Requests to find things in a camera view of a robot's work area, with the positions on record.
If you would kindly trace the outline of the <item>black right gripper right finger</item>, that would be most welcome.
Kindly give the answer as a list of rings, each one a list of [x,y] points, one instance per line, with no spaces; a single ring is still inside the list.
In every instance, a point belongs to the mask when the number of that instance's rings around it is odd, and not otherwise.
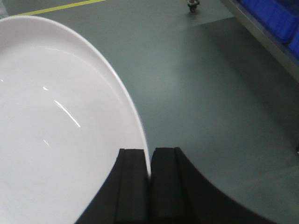
[[[270,224],[228,197],[179,147],[156,148],[151,159],[151,221],[154,224]]]

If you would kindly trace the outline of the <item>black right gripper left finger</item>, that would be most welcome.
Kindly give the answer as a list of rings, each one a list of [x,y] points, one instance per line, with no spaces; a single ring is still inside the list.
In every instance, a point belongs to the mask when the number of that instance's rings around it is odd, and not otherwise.
[[[149,179],[144,151],[120,149],[104,184],[78,224],[147,224]]]

